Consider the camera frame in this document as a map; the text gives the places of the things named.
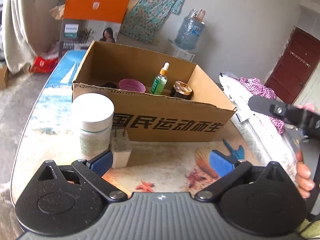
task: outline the starfish print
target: starfish print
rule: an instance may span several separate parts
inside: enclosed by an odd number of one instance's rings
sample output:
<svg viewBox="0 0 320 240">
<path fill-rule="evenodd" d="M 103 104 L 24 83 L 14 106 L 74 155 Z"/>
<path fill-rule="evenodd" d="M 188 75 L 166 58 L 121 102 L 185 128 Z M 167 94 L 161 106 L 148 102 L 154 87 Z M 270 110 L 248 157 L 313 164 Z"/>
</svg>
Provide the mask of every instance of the starfish print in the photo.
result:
<svg viewBox="0 0 320 240">
<path fill-rule="evenodd" d="M 200 176 L 196 170 L 190 172 L 188 176 L 186 176 L 188 180 L 190 180 L 189 187 L 193 187 L 196 181 L 201 181 L 206 179 L 206 177 Z"/>
<path fill-rule="evenodd" d="M 155 186 L 154 183 L 150 183 L 150 182 L 145 182 L 145 181 L 141 181 L 142 184 L 138 185 L 136 187 L 136 189 L 142 189 L 142 192 L 151 192 L 153 193 L 153 189 L 152 187 Z"/>
</svg>

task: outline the white dropper cap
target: white dropper cap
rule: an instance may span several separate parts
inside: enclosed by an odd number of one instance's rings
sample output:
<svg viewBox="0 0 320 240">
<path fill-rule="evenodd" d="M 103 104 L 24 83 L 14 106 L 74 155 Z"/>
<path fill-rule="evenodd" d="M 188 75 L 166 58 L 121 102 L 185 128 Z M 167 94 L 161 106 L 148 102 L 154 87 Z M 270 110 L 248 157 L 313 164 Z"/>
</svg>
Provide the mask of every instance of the white dropper cap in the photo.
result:
<svg viewBox="0 0 320 240">
<path fill-rule="evenodd" d="M 166 76 L 169 68 L 169 63 L 166 62 L 162 69 L 160 69 L 160 75 Z"/>
<path fill-rule="evenodd" d="M 169 68 L 169 63 L 168 62 L 166 62 L 165 64 L 164 64 L 164 66 L 163 66 L 163 70 L 168 70 L 168 68 Z"/>
</svg>

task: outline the finger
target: finger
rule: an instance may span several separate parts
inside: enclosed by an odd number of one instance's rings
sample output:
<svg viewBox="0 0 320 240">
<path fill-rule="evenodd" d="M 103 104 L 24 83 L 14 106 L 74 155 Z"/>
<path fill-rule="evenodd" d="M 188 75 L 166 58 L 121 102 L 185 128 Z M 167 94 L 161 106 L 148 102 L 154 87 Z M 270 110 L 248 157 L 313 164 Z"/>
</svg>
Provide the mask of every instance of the finger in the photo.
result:
<svg viewBox="0 0 320 240">
<path fill-rule="evenodd" d="M 304 109 L 311 111 L 311 112 L 315 112 L 316 111 L 316 106 L 312 103 L 307 103 L 303 106 Z"/>
<path fill-rule="evenodd" d="M 298 185 L 305 190 L 312 190 L 315 187 L 315 183 L 311 179 L 304 179 L 296 174 L 296 182 Z"/>
<path fill-rule="evenodd" d="M 300 193 L 300 195 L 303 197 L 303 198 L 308 198 L 310 197 L 310 192 L 301 188 L 301 187 L 298 187 L 298 191 Z"/>
<path fill-rule="evenodd" d="M 311 175 L 310 169 L 303 162 L 297 163 L 297 173 L 299 176 L 303 177 L 304 179 L 309 179 Z"/>
<path fill-rule="evenodd" d="M 297 158 L 297 161 L 298 161 L 298 162 L 302 162 L 302 161 L 303 161 L 301 150 L 299 150 L 299 151 L 296 153 L 296 158 Z"/>
</svg>

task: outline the metal screw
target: metal screw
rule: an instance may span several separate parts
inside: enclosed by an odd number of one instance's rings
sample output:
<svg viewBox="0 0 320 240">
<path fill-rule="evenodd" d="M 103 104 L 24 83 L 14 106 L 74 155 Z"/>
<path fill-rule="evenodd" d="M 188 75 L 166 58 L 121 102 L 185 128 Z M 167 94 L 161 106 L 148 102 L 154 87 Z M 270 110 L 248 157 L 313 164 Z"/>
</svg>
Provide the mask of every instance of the metal screw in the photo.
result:
<svg viewBox="0 0 320 240">
<path fill-rule="evenodd" d="M 124 196 L 125 196 L 125 193 L 120 190 L 112 191 L 109 194 L 109 197 L 112 199 L 120 199 L 120 198 L 123 198 Z"/>
<path fill-rule="evenodd" d="M 207 191 L 207 190 L 200 191 L 200 192 L 198 192 L 197 195 L 198 195 L 198 197 L 201 198 L 201 199 L 210 199 L 210 198 L 213 197 L 212 192 Z"/>
</svg>

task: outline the white supplement bottle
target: white supplement bottle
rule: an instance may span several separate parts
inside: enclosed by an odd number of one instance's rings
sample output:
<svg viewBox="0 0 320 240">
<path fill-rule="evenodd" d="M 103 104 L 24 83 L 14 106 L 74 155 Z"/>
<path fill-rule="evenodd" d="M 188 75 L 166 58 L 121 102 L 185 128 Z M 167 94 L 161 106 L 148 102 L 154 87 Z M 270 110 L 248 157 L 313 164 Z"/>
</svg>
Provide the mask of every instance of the white supplement bottle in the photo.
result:
<svg viewBox="0 0 320 240">
<path fill-rule="evenodd" d="M 81 154 L 93 158 L 109 149 L 114 105 L 100 94 L 87 93 L 72 102 L 74 134 Z"/>
</svg>

